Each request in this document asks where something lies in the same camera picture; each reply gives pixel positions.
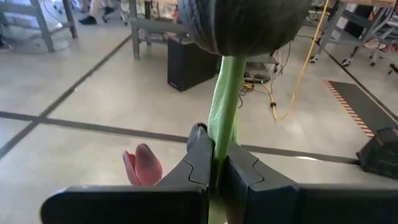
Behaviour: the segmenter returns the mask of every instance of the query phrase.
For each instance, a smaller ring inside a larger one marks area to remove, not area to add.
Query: person's shoe
[[[104,16],[111,14],[112,12],[114,12],[114,8],[111,8],[109,6],[104,8]]]
[[[84,19],[80,19],[79,23],[83,25],[95,25],[97,24],[97,20],[93,16],[87,16]]]

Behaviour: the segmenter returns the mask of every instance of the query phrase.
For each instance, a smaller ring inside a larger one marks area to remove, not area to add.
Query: orange striped tape
[[[342,96],[337,92],[335,87],[330,84],[329,81],[325,81],[326,87],[330,90],[331,94],[336,97],[336,99],[341,103],[343,108],[348,112],[348,114],[354,119],[355,123],[363,130],[363,132],[369,137],[373,137],[373,132],[368,128],[368,126],[363,122],[363,120],[355,113],[355,111],[350,107],[350,105],[344,100]]]

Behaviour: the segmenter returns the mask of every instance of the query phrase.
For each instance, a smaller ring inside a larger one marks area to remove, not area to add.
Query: concrete floor
[[[10,149],[0,159],[0,223],[40,223],[41,203],[70,185],[129,184],[121,155],[125,150],[133,151],[141,142],[153,149],[165,174],[184,156],[185,145],[180,142],[41,123],[46,115],[43,112],[47,111],[51,112],[49,118],[57,120],[134,129],[152,135],[188,136],[193,124],[207,121],[216,80],[179,93],[166,82],[166,46],[143,44],[141,60],[133,61],[130,41],[59,106],[46,110],[129,32],[121,22],[113,21],[78,27],[79,39],[69,49],[55,54],[0,52],[0,112],[4,112],[0,114],[10,118],[9,113],[17,113],[13,118],[24,120],[0,118],[1,149]],[[301,34],[313,33],[304,28]],[[280,114],[287,111],[309,47],[310,39],[296,38],[284,74],[274,83]],[[345,47],[332,46],[328,50],[338,60],[347,55]],[[385,62],[369,68],[365,59],[367,54],[360,53],[349,71],[398,114],[393,100],[398,98],[398,76],[386,75],[387,68],[382,66]],[[369,139],[326,88],[324,80],[354,83],[330,57],[323,55],[316,65],[308,66],[293,111],[276,123],[261,87],[256,88],[259,92],[244,96],[239,110],[241,143],[356,158],[355,152]],[[26,126],[35,128],[16,141],[19,138],[15,135]],[[398,181],[364,173],[354,165],[258,152],[255,155],[301,183],[398,186]]]

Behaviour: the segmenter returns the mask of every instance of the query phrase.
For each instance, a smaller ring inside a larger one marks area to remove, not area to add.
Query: dark round object
[[[224,56],[271,53],[299,31],[312,0],[178,0],[178,16],[201,48]]]

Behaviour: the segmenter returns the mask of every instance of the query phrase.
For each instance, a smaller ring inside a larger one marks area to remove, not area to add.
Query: pants
[[[99,16],[102,7],[112,7],[113,4],[111,0],[91,0],[90,12],[89,14],[93,17]]]

